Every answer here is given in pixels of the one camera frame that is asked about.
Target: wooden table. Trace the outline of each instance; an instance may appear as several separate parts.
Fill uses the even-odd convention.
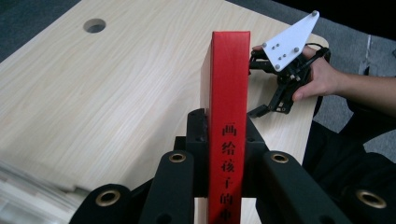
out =
[[[0,159],[62,188],[134,189],[200,108],[212,32],[250,31],[253,47],[287,27],[222,0],[83,0],[0,64]],[[253,73],[247,110],[275,89]],[[302,161],[315,102],[254,119],[271,150]]]

